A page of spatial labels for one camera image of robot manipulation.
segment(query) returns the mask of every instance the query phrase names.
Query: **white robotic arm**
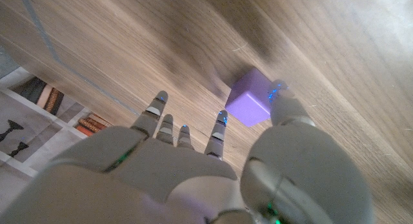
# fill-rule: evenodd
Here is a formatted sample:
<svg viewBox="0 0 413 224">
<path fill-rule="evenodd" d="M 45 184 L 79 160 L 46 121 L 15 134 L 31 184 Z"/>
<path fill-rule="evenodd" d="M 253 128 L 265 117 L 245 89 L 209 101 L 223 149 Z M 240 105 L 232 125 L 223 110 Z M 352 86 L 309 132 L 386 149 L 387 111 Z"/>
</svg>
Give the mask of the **white robotic arm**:
<svg viewBox="0 0 413 224">
<path fill-rule="evenodd" d="M 162 91 L 130 128 L 106 128 L 53 159 L 0 223 L 373 223 L 350 158 L 288 92 L 274 97 L 274 127 L 252 146 L 241 182 L 222 161 L 225 110 L 204 154 L 185 125 L 173 146 L 169 114 L 152 138 Z"/>
</svg>

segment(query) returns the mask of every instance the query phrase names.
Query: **book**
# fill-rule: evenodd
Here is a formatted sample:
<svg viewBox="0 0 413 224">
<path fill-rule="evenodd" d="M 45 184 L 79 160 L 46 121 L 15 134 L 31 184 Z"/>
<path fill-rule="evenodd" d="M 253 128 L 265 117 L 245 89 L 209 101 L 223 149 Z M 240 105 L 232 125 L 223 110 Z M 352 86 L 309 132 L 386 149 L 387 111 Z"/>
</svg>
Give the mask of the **book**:
<svg viewBox="0 0 413 224">
<path fill-rule="evenodd" d="M 82 127 L 81 125 L 78 125 L 78 126 L 76 127 L 76 129 L 77 129 L 78 131 L 86 134 L 87 136 L 93 135 L 93 132 L 92 132 L 92 131 L 88 130 L 88 129 L 85 128 L 85 127 Z"/>
<path fill-rule="evenodd" d="M 44 108 L 46 105 L 47 100 L 49 99 L 50 93 L 52 92 L 53 87 L 50 85 L 46 85 L 45 88 L 43 89 L 39 100 L 37 100 L 37 105 L 40 106 L 41 108 Z"/>
<path fill-rule="evenodd" d="M 35 77 L 31 80 L 29 80 L 29 82 L 27 83 L 26 87 L 23 89 L 23 91 L 20 92 L 20 96 L 28 99 L 29 95 L 32 93 L 34 87 L 36 86 L 37 82 L 40 79 Z"/>
<path fill-rule="evenodd" d="M 96 114 L 90 114 L 89 117 L 95 121 L 97 121 L 98 123 L 105 125 L 107 127 L 111 127 L 112 124 L 110 124 L 109 122 L 105 121 L 104 119 L 102 119 L 101 117 L 99 117 Z"/>
<path fill-rule="evenodd" d="M 81 118 L 79 119 L 79 124 L 86 127 L 87 129 L 91 130 L 92 132 L 98 132 L 100 131 L 100 128 L 97 128 L 95 125 L 93 125 L 91 122 Z"/>
<path fill-rule="evenodd" d="M 36 104 L 45 86 L 46 86 L 46 82 L 38 79 L 36 81 L 36 84 L 34 85 L 32 92 L 28 96 L 27 100 Z"/>
<path fill-rule="evenodd" d="M 59 110 L 60 104 L 62 103 L 63 96 L 63 93 L 58 91 L 56 88 L 53 88 L 44 109 L 47 112 L 56 115 L 57 110 Z"/>
<path fill-rule="evenodd" d="M 86 118 L 86 121 L 89 122 L 90 124 L 92 124 L 93 126 L 103 130 L 104 128 L 106 128 L 107 126 L 105 126 L 104 124 L 98 123 L 97 121 L 93 120 L 92 118 L 88 117 Z"/>
</svg>

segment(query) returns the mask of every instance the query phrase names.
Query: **robotic finger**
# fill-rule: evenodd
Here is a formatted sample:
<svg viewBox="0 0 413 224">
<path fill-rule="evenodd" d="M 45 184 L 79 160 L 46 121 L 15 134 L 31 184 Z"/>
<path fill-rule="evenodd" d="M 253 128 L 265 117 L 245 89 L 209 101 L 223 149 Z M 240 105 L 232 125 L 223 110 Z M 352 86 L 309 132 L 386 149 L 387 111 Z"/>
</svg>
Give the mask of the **robotic finger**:
<svg viewBox="0 0 413 224">
<path fill-rule="evenodd" d="M 194 147 L 191 145 L 190 132 L 187 125 L 183 125 L 181 127 L 181 130 L 179 131 L 177 147 L 185 147 L 192 150 L 194 149 Z"/>
<path fill-rule="evenodd" d="M 228 112 L 221 110 L 217 116 L 214 128 L 204 154 L 222 160 L 224 151 L 224 134 L 228 122 Z"/>
<path fill-rule="evenodd" d="M 161 140 L 164 143 L 174 145 L 174 137 L 172 135 L 172 129 L 174 127 L 174 117 L 167 114 L 162 120 L 161 128 L 159 129 L 156 139 Z"/>
<path fill-rule="evenodd" d="M 167 92 L 160 91 L 131 128 L 145 133 L 148 137 L 152 137 L 167 101 Z"/>
</svg>

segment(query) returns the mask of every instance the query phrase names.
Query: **wooden table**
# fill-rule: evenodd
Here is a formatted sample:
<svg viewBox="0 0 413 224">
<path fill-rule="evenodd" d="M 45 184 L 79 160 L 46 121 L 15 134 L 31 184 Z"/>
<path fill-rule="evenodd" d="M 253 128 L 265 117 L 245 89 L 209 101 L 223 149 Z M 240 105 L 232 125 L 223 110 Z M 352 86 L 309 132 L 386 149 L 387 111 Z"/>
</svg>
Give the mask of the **wooden table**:
<svg viewBox="0 0 413 224">
<path fill-rule="evenodd" d="M 284 79 L 351 155 L 378 223 L 413 223 L 413 0 L 0 0 L 0 40 L 24 68 L 118 125 L 159 90 L 203 150 L 253 66 Z M 230 117 L 240 174 L 270 126 Z"/>
</svg>

